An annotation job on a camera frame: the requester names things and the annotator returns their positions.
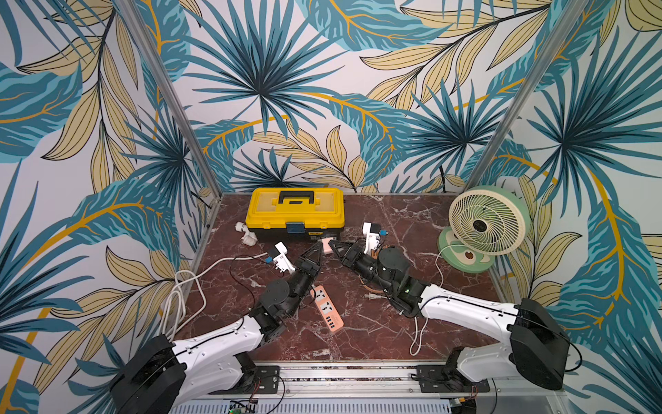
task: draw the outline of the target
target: green fan base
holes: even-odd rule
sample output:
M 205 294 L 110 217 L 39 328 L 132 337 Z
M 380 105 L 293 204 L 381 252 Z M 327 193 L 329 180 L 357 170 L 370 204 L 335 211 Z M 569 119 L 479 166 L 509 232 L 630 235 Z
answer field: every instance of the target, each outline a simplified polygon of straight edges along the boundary
M 437 239 L 437 247 L 442 252 L 444 260 L 455 269 L 465 273 L 481 273 L 492 267 L 495 263 L 495 257 L 488 254 L 478 253 L 475 250 L 466 247 L 453 234 L 453 229 L 446 227 Z

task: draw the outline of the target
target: desk fan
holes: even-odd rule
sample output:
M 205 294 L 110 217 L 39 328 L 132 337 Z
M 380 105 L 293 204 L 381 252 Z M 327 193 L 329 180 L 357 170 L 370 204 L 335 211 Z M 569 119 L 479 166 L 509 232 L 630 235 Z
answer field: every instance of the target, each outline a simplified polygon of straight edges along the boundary
M 480 185 L 457 196 L 437 245 L 444 260 L 467 273 L 489 269 L 495 256 L 508 254 L 524 241 L 531 225 L 526 203 L 493 185 Z

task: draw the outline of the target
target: wall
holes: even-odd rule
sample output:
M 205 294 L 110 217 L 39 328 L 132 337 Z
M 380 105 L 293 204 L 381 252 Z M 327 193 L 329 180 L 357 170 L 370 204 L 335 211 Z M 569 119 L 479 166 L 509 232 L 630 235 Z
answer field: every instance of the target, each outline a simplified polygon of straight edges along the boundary
M 167 3 L 151 11 L 188 33 Z M 110 1 L 0 14 L 0 413 L 107 412 L 210 191 Z M 184 66 L 170 60 L 171 77 Z
M 564 3 L 183 1 L 175 88 L 223 191 L 458 191 Z
M 565 380 L 577 413 L 662 413 L 661 4 L 605 3 L 599 33 L 559 53 L 569 67 L 547 71 L 483 182 L 530 208 L 529 237 L 498 275 L 580 344 Z

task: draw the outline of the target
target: metal corner post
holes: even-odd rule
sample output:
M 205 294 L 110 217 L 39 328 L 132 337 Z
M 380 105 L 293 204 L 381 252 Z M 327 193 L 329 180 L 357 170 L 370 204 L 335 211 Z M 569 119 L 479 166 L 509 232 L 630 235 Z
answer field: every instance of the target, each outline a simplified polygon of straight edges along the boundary
M 573 28 L 573 25 L 581 17 L 584 8 L 588 4 L 589 0 L 568 0 L 566 3 L 559 20 L 556 22 L 556 25 L 552 28 L 547 42 L 545 42 L 540 51 L 540 56 L 535 60 L 529 73 L 526 75 L 522 86 L 515 93 L 515 96 L 512 98 L 512 103 L 506 110 L 501 122 L 496 127 L 495 133 L 492 135 L 492 138 L 485 146 L 483 155 L 476 163 L 465 187 L 462 191 L 466 191 L 472 187 L 478 185 L 481 181 L 481 177 L 487 171 L 492 158 L 497 153 L 497 150 L 506 139 L 506 135 L 512 127 L 512 123 L 517 119 L 517 116 L 520 114 L 522 107 L 526 103 L 527 99 L 534 92 L 536 86 L 542 79 L 543 75 L 547 71 L 547 68 L 554 60 L 554 57 L 558 53 L 559 49 L 563 45 L 566 36 L 570 33 L 570 30 Z
M 126 23 L 126 27 L 133 37 L 138 49 L 142 55 L 142 58 L 145 60 L 147 67 L 152 72 L 154 81 L 158 86 L 161 94 L 163 95 L 165 104 L 168 106 L 168 110 L 172 114 L 172 117 L 175 119 L 186 144 L 189 146 L 191 151 L 191 156 L 198 163 L 200 171 L 202 171 L 203 177 L 207 182 L 207 185 L 211 189 L 214 198 L 220 199 L 221 190 L 216 182 L 214 174 L 209 169 L 209 164 L 205 159 L 202 148 L 195 137 L 195 132 L 191 127 L 189 118 L 184 112 L 184 107 L 182 106 L 175 88 L 170 81 L 170 77 L 167 74 L 166 67 L 164 66 L 161 56 L 159 56 L 156 46 L 150 39 L 150 33 L 147 31 L 147 26 L 138 12 L 134 0 L 115 0 L 117 7 Z

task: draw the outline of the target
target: power strip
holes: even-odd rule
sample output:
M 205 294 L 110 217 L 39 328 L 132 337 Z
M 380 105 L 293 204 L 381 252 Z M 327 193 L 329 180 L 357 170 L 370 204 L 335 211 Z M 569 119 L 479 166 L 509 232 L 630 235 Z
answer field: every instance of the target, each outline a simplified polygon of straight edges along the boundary
M 324 318 L 326 326 L 331 332 L 336 332 L 345 326 L 345 322 L 342 321 L 336 306 L 333 304 L 333 302 L 331 302 L 331 299 L 326 294 L 324 286 L 315 286 L 310 291 L 310 295 L 314 297 L 315 305 L 317 305 L 317 309 L 319 309 L 320 313 L 322 314 L 322 318 Z

